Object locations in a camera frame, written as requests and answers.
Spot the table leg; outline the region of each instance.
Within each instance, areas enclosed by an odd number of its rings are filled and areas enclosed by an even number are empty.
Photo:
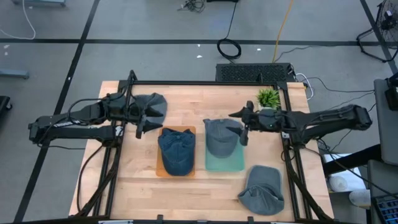
[[[352,153],[349,156],[341,157],[336,159],[336,161],[341,165],[351,169],[366,165],[371,159],[382,161],[380,144],[363,149],[359,152]],[[344,168],[340,167],[335,161],[330,161],[323,164],[323,173],[325,174],[325,177],[341,171],[344,171]]]

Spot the potted plant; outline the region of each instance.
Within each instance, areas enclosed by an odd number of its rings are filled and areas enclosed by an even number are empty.
[[[280,106],[279,92],[271,89],[259,90],[257,101],[259,102],[259,110],[276,110]]]

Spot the yellow cable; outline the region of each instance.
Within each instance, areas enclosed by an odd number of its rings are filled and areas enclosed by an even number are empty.
[[[275,50],[274,50],[274,57],[272,58],[272,63],[275,62],[276,54],[277,54],[277,52],[278,52],[279,37],[280,37],[280,34],[282,33],[282,29],[284,28],[284,25],[285,25],[285,23],[286,23],[287,16],[289,15],[290,10],[292,9],[292,5],[293,5],[293,0],[290,0],[289,8],[288,8],[288,10],[287,10],[287,12],[286,12],[285,19],[284,19],[284,21],[283,21],[283,23],[282,23],[282,25],[281,25],[281,27],[280,27],[280,29],[279,29],[278,38],[276,38],[276,44],[275,44]]]

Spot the black floor stripe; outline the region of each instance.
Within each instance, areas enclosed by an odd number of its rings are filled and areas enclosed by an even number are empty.
[[[192,40],[126,40],[126,39],[86,39],[85,44],[217,44],[218,40],[192,39]],[[276,40],[235,40],[242,45],[275,45]],[[33,44],[79,44],[80,39],[0,39],[0,43],[33,43]],[[319,45],[319,46],[357,46],[356,41],[322,41],[322,40],[280,40],[279,45]],[[378,46],[377,41],[363,42],[365,46]]]
[[[76,49],[75,56],[72,60],[72,64],[70,65],[68,75],[65,79],[65,83],[63,84],[63,88],[61,90],[60,97],[59,97],[57,105],[55,107],[54,114],[59,114],[61,112],[63,103],[65,102],[65,98],[67,97],[68,89],[69,89],[70,83],[72,81],[73,74],[75,73],[77,63],[79,62],[81,51],[83,50],[83,46],[85,44],[85,40],[87,38],[88,32],[89,32],[91,24],[93,22],[94,15],[97,10],[99,2],[100,2],[100,0],[95,0],[93,3],[93,6],[90,11],[90,15],[88,16],[88,19],[86,22],[86,26],[83,30],[78,47]],[[34,191],[36,183],[37,183],[37,179],[39,178],[39,174],[42,169],[44,159],[47,155],[47,151],[48,151],[48,148],[46,146],[43,146],[40,149],[40,152],[39,152],[39,155],[37,156],[37,160],[36,160],[35,166],[33,168],[32,174],[30,175],[29,181],[27,183],[24,195],[22,196],[21,203],[19,204],[18,211],[15,215],[14,222],[22,222],[24,219],[27,207],[30,202],[30,198],[32,197],[33,191]]]
[[[366,0],[360,0],[360,1],[361,1],[363,9],[365,10],[365,14],[368,17],[369,22],[371,23],[371,26],[373,28],[374,34],[376,35],[378,41],[381,43],[381,49],[383,51],[384,56],[386,57],[387,60],[391,59],[392,56],[390,54],[390,51],[386,47],[386,43],[385,43],[384,39],[382,38],[379,29],[376,27],[376,23],[375,23],[375,21],[373,19],[373,15],[372,15],[372,13],[371,13],[371,11],[369,9],[368,4],[366,4]],[[397,65],[396,65],[394,60],[388,62],[388,64],[389,64],[390,69],[391,69],[393,74],[398,72],[398,68],[397,68]]]

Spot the green plant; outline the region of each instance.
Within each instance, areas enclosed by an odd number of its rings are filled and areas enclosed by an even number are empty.
[[[277,109],[280,106],[279,92],[277,90],[260,90],[257,94],[257,101],[262,107]]]

